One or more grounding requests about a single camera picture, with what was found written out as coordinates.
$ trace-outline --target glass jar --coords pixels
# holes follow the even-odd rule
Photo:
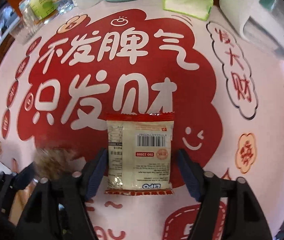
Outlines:
[[[65,14],[73,8],[72,0],[53,0],[53,2],[59,11],[59,14]]]
[[[44,24],[58,15],[56,5],[53,0],[29,0],[30,7],[37,18]]]

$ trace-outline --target table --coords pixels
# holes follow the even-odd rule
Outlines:
[[[73,9],[11,46],[0,66],[0,161],[19,169],[35,146],[91,159],[107,146],[106,113],[174,111],[172,148],[226,179],[243,176],[272,235],[284,220],[284,61],[241,40],[217,8],[207,22],[161,0]],[[199,204],[172,157],[174,194],[86,203],[101,239],[186,239]],[[225,218],[221,201],[214,239]]]

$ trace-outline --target white appliance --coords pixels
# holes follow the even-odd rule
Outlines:
[[[284,58],[283,0],[220,0],[220,8],[243,39]]]

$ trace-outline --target barcode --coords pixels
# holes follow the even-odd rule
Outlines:
[[[166,134],[139,134],[138,146],[165,147]]]

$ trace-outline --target screw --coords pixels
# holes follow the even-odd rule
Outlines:
[[[74,178],[78,178],[78,177],[80,177],[82,175],[82,173],[80,172],[80,171],[75,171],[75,172],[73,172],[73,174],[72,174],[72,176],[74,177]]]
[[[241,183],[241,184],[245,184],[245,183],[246,183],[246,180],[245,180],[243,177],[238,177],[236,180],[237,180],[239,183]]]
[[[204,172],[204,176],[207,177],[207,178],[213,178],[214,173],[211,172],[211,171],[205,171]]]
[[[47,183],[48,180],[49,180],[48,178],[43,177],[42,179],[40,179],[40,183],[42,183],[42,184]]]

